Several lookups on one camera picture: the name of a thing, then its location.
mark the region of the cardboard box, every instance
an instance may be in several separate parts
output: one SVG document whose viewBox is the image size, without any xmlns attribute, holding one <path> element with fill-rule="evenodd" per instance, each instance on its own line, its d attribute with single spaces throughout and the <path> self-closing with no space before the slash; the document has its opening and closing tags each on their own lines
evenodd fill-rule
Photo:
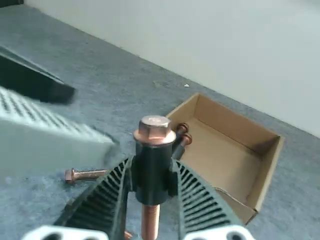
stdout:
<svg viewBox="0 0 320 240">
<path fill-rule="evenodd" d="M 201 175 L 244 224 L 260 211 L 284 138 L 196 93 L 170 112 L 173 129 L 189 124 L 181 161 Z"/>
</svg>

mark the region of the ventilation slot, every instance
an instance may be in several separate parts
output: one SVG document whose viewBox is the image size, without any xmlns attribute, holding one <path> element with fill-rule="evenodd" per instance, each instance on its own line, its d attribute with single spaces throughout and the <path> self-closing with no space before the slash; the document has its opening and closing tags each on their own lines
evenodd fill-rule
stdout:
<svg viewBox="0 0 320 240">
<path fill-rule="evenodd" d="M 231 221 L 214 197 L 185 166 L 180 168 L 180 194 L 185 233 L 224 226 Z"/>
<path fill-rule="evenodd" d="M 0 92 L 0 99 L 1 99 L 1 106 L 4 112 L 10 113 L 10 108 L 8 106 L 7 100 L 5 96 L 2 94 L 2 92 Z"/>
</svg>

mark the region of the gray carpet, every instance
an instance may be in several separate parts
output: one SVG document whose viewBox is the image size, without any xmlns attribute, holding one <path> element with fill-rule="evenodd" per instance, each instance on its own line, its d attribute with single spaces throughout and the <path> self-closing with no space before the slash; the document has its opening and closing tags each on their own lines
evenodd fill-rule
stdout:
<svg viewBox="0 0 320 240">
<path fill-rule="evenodd" d="M 263 209 L 248 228 L 257 240 L 319 238 L 320 139 L 27 6 L 1 8 L 0 31 L 1 45 L 78 89 L 72 105 L 48 107 L 117 138 L 122 154 L 110 159 L 110 166 L 134 152 L 131 133 L 142 116 L 165 115 L 195 92 L 285 136 Z M 21 160 L 21 167 L 26 164 Z M 67 200 L 90 184 L 65 186 L 63 172 L 53 169 L 50 175 L 8 178 L 0 186 L 0 239 L 18 240 L 37 226 L 51 224 Z M 176 204 L 173 199 L 161 207 L 159 240 L 177 239 Z M 140 222 L 135 218 L 141 215 L 140 205 L 132 195 L 128 208 L 127 229 L 139 238 Z"/>
</svg>

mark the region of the copper bolt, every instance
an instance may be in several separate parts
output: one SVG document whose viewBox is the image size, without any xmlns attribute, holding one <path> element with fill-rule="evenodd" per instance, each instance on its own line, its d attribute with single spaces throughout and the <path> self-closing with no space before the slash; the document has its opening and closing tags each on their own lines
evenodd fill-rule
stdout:
<svg viewBox="0 0 320 240">
<path fill-rule="evenodd" d="M 97 179 L 108 172 L 105 170 L 93 170 L 93 171 L 75 171 L 75 169 L 68 169 L 65 171 L 65 182 L 68 184 L 73 184 L 77 180 L 82 179 Z"/>
<path fill-rule="evenodd" d="M 190 145 L 192 143 L 192 136 L 189 133 L 185 133 L 181 136 L 181 142 L 180 145 L 185 147 L 187 145 Z"/>
<path fill-rule="evenodd" d="M 160 205 L 142 205 L 141 235 L 143 240 L 156 240 L 159 230 Z"/>
<path fill-rule="evenodd" d="M 154 146 L 170 144 L 176 140 L 176 133 L 171 130 L 171 120 L 158 115 L 144 116 L 133 136 L 139 143 Z"/>
<path fill-rule="evenodd" d="M 132 238 L 132 234 L 128 231 L 124 231 L 124 240 L 129 240 Z"/>
<path fill-rule="evenodd" d="M 185 134 L 189 132 L 189 125 L 188 123 L 186 122 L 182 122 L 182 123 L 179 123 L 178 126 L 176 126 L 176 133 L 177 134 Z"/>
</svg>

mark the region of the black cylindrical holder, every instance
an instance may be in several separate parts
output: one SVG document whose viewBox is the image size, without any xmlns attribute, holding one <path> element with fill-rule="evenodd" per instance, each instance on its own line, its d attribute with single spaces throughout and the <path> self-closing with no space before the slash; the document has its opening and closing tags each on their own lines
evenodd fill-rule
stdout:
<svg viewBox="0 0 320 240">
<path fill-rule="evenodd" d="M 148 206 L 164 203 L 169 197 L 168 176 L 172 144 L 150 146 L 141 144 L 135 156 L 136 199 Z"/>
<path fill-rule="evenodd" d="M 164 116 L 145 116 L 134 131 L 136 153 L 132 160 L 136 199 L 145 206 L 157 206 L 169 197 L 168 178 L 172 144 L 176 134 Z"/>
</svg>

